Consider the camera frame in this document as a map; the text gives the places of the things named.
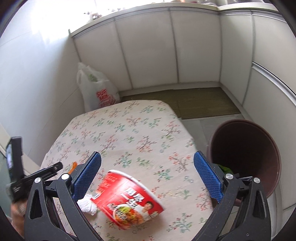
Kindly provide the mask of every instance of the blue gripper pad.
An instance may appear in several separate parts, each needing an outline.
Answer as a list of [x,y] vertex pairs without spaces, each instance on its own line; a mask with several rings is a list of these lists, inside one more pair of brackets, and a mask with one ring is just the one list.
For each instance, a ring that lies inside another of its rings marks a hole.
[[220,202],[223,197],[222,183],[201,153],[194,154],[193,164],[211,197]]
[[100,153],[94,152],[84,164],[82,172],[76,178],[72,185],[72,198],[77,202],[79,199],[84,198],[90,184],[98,173],[102,164]]

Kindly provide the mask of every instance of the green mat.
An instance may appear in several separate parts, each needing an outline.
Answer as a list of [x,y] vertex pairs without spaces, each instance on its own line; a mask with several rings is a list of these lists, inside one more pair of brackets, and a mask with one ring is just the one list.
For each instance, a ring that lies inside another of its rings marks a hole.
[[165,90],[122,97],[127,100],[162,100],[182,119],[233,115],[240,111],[220,88]]

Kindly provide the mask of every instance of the brown trash bin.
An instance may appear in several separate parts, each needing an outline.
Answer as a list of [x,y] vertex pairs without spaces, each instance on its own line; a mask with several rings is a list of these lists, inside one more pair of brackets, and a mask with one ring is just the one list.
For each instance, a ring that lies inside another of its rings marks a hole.
[[267,197],[278,184],[279,150],[268,132],[251,121],[234,119],[222,123],[212,134],[207,158],[240,177],[260,178]]

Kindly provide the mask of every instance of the white plastic bag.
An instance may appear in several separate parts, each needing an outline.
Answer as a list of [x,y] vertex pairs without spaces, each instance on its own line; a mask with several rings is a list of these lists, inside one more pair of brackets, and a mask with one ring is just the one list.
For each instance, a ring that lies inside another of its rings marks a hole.
[[77,84],[83,96],[85,112],[120,102],[118,89],[106,75],[78,63]]

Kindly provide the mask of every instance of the instant noodle cup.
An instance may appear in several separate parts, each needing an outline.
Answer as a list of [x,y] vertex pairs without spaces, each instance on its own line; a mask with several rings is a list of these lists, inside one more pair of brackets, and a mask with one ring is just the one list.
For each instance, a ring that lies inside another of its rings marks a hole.
[[132,176],[108,171],[91,200],[121,229],[130,229],[160,214],[160,200]]

